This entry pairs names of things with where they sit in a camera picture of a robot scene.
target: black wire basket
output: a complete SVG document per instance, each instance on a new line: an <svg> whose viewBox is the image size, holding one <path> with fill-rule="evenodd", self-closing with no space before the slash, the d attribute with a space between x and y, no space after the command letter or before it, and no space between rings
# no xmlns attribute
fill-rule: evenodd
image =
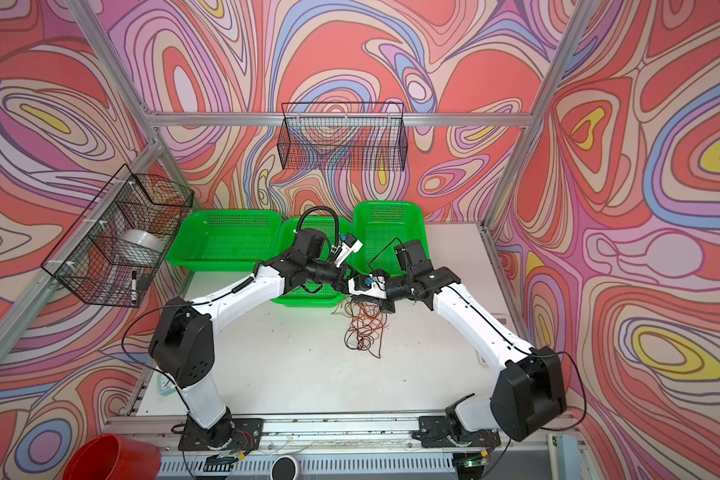
<svg viewBox="0 0 720 480"><path fill-rule="evenodd" d="M277 141L284 170L405 170L400 102L290 102Z"/></svg>
<svg viewBox="0 0 720 480"><path fill-rule="evenodd" d="M131 173L118 183L113 202L88 220L93 225L71 254L54 262L52 251L42 267L85 303L138 307L191 211L194 193L152 174Z"/></svg>

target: colorful patterned wall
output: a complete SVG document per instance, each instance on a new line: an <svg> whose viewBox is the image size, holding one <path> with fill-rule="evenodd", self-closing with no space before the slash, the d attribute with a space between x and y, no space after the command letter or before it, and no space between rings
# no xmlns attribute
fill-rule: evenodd
<svg viewBox="0 0 720 480"><path fill-rule="evenodd" d="M0 2L0 318L145 144L63 4ZM171 297L180 274L164 268L140 310ZM135 313L54 296L0 366L0 478L60 478L124 405L140 368L119 341ZM134 329L133 351L155 321Z"/></svg>
<svg viewBox="0 0 720 480"><path fill-rule="evenodd" d="M283 101L399 100L413 112L530 110L568 2L106 4L108 31L146 106L279 111ZM205 207L351 217L410 200L430 221L480 221L518 129L413 128L404 173L283 172L277 128L165 128Z"/></svg>
<svg viewBox="0 0 720 480"><path fill-rule="evenodd" d="M528 327L603 478L720 478L720 0L604 0L545 121L491 225Z"/></svg>

